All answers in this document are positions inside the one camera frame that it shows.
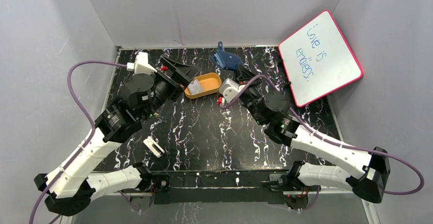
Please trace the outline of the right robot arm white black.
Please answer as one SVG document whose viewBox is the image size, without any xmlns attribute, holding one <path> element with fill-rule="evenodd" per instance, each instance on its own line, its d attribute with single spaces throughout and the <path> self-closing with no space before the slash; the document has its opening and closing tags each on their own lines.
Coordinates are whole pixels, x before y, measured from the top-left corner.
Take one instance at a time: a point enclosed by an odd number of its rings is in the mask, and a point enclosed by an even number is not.
<svg viewBox="0 0 433 224">
<path fill-rule="evenodd" d="M 289 114 L 290 105 L 282 92 L 271 90 L 262 94 L 253 80 L 254 73 L 244 65 L 236 67 L 235 82 L 239 84 L 242 104 L 274 143 L 319 156 L 331 165 L 313 165 L 296 161 L 286 176 L 270 180 L 273 191 L 301 190 L 320 185 L 352 191 L 371 203 L 381 203 L 390 174 L 386 150 L 375 147 L 373 152 L 355 150 L 350 145 L 330 138 Z"/>
</svg>

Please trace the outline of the blue leather card holder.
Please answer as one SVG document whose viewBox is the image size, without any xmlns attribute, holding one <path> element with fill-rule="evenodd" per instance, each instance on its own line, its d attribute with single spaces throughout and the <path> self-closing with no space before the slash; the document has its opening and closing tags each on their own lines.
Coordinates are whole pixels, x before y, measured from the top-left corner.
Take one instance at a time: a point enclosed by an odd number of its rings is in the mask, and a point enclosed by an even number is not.
<svg viewBox="0 0 433 224">
<path fill-rule="evenodd" d="M 218 42 L 216 51 L 209 56 L 209 59 L 219 68 L 230 71 L 237 71 L 237 66 L 244 64 L 239 56 L 223 50 L 222 41 Z"/>
</svg>

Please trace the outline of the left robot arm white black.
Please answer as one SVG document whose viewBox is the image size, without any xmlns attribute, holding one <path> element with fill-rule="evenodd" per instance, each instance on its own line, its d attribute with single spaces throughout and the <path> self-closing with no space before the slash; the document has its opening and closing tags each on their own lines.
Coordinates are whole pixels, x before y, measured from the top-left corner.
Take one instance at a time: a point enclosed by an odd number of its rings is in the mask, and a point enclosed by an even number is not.
<svg viewBox="0 0 433 224">
<path fill-rule="evenodd" d="M 114 100 L 90 122 L 85 139 L 56 169 L 38 174 L 34 182 L 41 191 L 39 200 L 47 209 L 73 216 L 92 201 L 125 189 L 155 190 L 162 176 L 142 163 L 121 170 L 95 174 L 93 170 L 136 132 L 167 101 L 176 101 L 198 75 L 199 68 L 162 57 L 163 69 L 147 59 L 126 64 L 132 76 L 124 82 Z"/>
</svg>

